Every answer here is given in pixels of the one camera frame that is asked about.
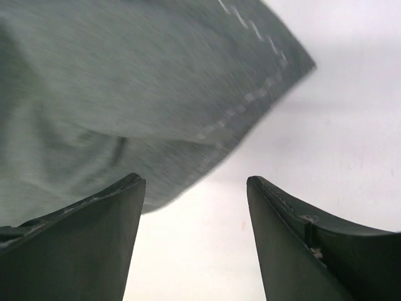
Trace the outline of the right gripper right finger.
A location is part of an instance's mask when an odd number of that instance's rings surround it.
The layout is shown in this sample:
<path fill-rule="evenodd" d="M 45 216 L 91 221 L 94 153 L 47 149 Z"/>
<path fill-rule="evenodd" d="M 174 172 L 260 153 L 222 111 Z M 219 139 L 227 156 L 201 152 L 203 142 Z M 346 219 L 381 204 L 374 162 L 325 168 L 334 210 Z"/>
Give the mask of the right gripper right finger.
<path fill-rule="evenodd" d="M 347 221 L 260 176 L 247 201 L 267 300 L 399 300 L 400 234 Z"/>

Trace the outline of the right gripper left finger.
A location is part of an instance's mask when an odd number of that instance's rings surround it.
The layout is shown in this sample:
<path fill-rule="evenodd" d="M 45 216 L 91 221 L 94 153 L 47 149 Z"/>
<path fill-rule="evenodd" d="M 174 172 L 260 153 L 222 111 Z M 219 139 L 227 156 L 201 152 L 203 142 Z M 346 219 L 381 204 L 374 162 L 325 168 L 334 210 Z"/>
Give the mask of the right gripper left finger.
<path fill-rule="evenodd" d="M 118 301 L 125 293 L 146 182 L 129 174 L 103 191 L 1 228 L 1 299 Z"/>

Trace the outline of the grey cloth napkin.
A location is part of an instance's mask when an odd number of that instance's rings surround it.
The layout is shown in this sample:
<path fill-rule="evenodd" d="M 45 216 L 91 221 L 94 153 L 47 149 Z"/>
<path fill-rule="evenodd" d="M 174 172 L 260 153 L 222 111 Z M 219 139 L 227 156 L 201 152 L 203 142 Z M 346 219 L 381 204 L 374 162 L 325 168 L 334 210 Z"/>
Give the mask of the grey cloth napkin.
<path fill-rule="evenodd" d="M 261 1 L 2 1 L 1 224 L 132 172 L 166 206 L 314 67 Z"/>

